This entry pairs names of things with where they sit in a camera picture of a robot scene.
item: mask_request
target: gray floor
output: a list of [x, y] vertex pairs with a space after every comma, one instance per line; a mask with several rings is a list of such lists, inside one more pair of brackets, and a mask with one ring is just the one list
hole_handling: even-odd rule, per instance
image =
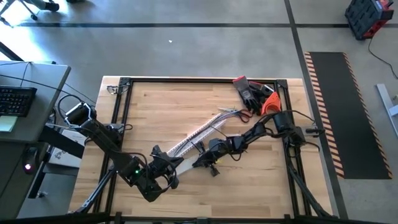
[[[41, 22], [92, 23], [288, 23], [281, 0], [120, 0], [68, 5], [58, 14], [39, 12]], [[348, 0], [290, 0], [298, 24], [344, 24]], [[10, 22], [31, 22], [15, 6]], [[391, 22], [398, 22], [396, 16]], [[24, 60], [70, 65], [67, 83], [95, 99], [103, 75], [302, 78], [290, 28], [49, 28], [0, 26], [2, 41]], [[298, 29], [303, 51], [346, 52], [387, 154], [398, 175], [398, 138], [374, 87], [398, 94], [389, 67], [368, 53], [349, 29]], [[382, 29], [372, 43], [380, 57], [398, 64], [398, 29]], [[63, 105], [66, 110], [72, 101]], [[45, 198], [26, 200], [19, 216], [67, 211], [75, 179], [49, 175]], [[398, 223], [398, 180], [340, 180], [352, 219]]]

